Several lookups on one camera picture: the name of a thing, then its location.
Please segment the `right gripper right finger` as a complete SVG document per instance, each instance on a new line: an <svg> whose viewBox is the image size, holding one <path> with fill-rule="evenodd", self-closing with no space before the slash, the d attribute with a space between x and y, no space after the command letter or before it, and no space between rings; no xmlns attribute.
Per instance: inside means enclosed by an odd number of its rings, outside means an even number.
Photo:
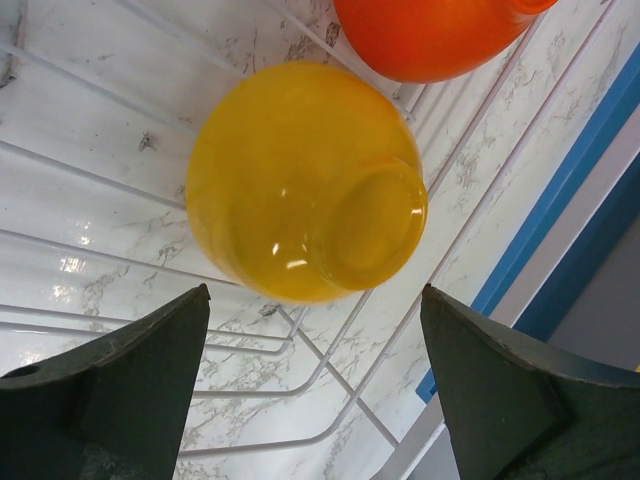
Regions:
<svg viewBox="0 0 640 480"><path fill-rule="evenodd" d="M639 375L426 285L420 321L463 479L636 479Z"/></svg>

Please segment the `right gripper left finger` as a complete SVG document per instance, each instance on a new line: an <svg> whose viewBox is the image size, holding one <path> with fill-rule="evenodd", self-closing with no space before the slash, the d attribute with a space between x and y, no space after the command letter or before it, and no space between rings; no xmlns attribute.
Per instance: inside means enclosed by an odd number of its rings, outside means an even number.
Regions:
<svg viewBox="0 0 640 480"><path fill-rule="evenodd" d="M1 378L4 479L170 479L207 336L205 285Z"/></svg>

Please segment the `yellow plastic bowl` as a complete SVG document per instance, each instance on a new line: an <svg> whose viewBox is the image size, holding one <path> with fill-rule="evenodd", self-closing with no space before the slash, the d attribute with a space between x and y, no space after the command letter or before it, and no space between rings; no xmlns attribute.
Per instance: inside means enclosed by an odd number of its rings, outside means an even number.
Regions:
<svg viewBox="0 0 640 480"><path fill-rule="evenodd" d="M303 61L265 68L217 104L185 187L206 258L294 304L389 280L428 211L417 145L394 105L351 73Z"/></svg>

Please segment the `red plastic bowl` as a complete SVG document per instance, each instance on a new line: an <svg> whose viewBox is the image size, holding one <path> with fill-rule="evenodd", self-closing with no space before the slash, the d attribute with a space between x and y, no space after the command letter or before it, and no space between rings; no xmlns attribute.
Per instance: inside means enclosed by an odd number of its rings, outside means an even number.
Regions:
<svg viewBox="0 0 640 480"><path fill-rule="evenodd" d="M337 0L342 30L378 74L402 83L461 76L509 47L554 0Z"/></svg>

